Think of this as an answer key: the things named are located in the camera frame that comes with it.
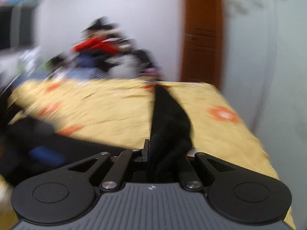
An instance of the pile of clothes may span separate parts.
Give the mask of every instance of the pile of clothes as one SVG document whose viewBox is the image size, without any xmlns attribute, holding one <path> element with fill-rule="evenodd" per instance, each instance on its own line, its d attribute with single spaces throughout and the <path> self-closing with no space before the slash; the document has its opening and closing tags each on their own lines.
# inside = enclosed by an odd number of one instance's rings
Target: pile of clothes
<svg viewBox="0 0 307 230">
<path fill-rule="evenodd" d="M 72 52 L 76 68 L 96 68 L 103 78 L 159 80 L 159 70 L 148 53 L 134 48 L 133 39 L 125 38 L 116 24 L 106 24 L 105 17 L 95 20 L 83 31 L 85 38 L 77 43 Z M 70 64 L 62 54 L 51 59 L 53 68 Z"/>
</svg>

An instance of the triangular cutout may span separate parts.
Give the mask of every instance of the triangular cutout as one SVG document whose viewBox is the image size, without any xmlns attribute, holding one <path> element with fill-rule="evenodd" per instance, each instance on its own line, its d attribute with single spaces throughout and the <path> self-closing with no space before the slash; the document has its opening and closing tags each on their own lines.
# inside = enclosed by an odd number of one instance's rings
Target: triangular cutout
<svg viewBox="0 0 307 230">
<path fill-rule="evenodd" d="M 69 170 L 84 173 L 87 172 L 90 169 L 90 167 L 92 167 L 97 161 L 98 159 L 91 159 L 84 163 L 73 166 Z"/>
<path fill-rule="evenodd" d="M 225 164 L 222 164 L 216 160 L 213 160 L 211 158 L 208 158 L 207 159 L 208 162 L 219 172 L 226 172 L 226 171 L 231 171 L 231 170 L 234 170 L 234 168 L 231 168 Z"/>
</svg>

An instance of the circular cap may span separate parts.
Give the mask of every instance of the circular cap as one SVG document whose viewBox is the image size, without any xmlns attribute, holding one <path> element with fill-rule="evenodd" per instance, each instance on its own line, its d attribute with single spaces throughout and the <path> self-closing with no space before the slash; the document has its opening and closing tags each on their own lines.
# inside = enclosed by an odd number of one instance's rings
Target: circular cap
<svg viewBox="0 0 307 230">
<path fill-rule="evenodd" d="M 116 182 L 113 181 L 107 181 L 102 184 L 102 187 L 104 189 L 114 189 L 116 188 L 116 186 L 117 186 Z"/>
<path fill-rule="evenodd" d="M 201 183 L 198 182 L 198 181 L 189 181 L 189 182 L 187 182 L 186 186 L 189 189 L 198 189 L 198 188 L 201 187 Z"/>
<path fill-rule="evenodd" d="M 45 183 L 33 191 L 35 199 L 42 203 L 56 203 L 65 199 L 69 194 L 68 187 L 60 183 Z"/>
<path fill-rule="evenodd" d="M 246 182 L 237 185 L 234 188 L 234 194 L 245 202 L 262 202 L 270 196 L 270 191 L 262 184 Z"/>
</svg>

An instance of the red cloth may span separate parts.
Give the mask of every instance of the red cloth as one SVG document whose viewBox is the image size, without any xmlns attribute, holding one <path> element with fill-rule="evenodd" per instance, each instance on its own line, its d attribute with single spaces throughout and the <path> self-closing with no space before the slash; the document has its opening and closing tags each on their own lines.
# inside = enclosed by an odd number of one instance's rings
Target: red cloth
<svg viewBox="0 0 307 230">
<path fill-rule="evenodd" d="M 93 50 L 93 49 L 98 49 L 102 50 L 106 53 L 115 55 L 119 53 L 119 50 L 117 47 L 115 47 L 112 43 L 110 42 L 101 42 L 104 39 L 94 37 L 91 38 L 83 43 L 80 43 L 76 46 L 73 47 L 73 50 L 76 52 L 81 52 L 83 50 Z"/>
</svg>

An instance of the brown door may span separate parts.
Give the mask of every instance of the brown door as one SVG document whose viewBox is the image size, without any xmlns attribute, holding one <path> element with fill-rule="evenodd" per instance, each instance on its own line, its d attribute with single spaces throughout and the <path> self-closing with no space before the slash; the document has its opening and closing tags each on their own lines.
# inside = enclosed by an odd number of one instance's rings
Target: brown door
<svg viewBox="0 0 307 230">
<path fill-rule="evenodd" d="M 221 0 L 186 0 L 182 81 L 220 86 Z"/>
</svg>

